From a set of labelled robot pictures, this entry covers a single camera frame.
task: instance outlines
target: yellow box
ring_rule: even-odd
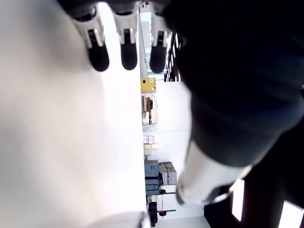
[[[141,78],[141,91],[142,93],[156,93],[156,80],[152,78]]]

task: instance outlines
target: ceiling light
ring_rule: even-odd
[[[233,184],[232,214],[239,221],[242,219],[244,187],[245,182],[240,179],[236,180],[236,182]]]
[[[302,222],[303,211],[302,208],[285,200],[278,228],[299,228]]]
[[[176,44],[176,48],[179,47],[179,40],[177,39],[177,34],[175,34],[175,44]]]

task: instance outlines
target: black fingertip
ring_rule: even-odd
[[[137,65],[136,44],[121,45],[122,64],[126,70],[133,70]]]
[[[110,61],[105,45],[89,49],[89,57],[95,70],[103,72],[109,67]]]
[[[150,68],[154,73],[161,73],[165,68],[167,48],[157,45],[151,48]]]

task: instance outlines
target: white table surface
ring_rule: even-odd
[[[139,64],[123,69],[101,11],[110,67],[98,73],[56,1],[0,1],[0,227],[145,210]]]

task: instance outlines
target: gray machine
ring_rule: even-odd
[[[146,196],[160,195],[161,186],[177,184],[176,170],[172,162],[145,160],[144,173]]]

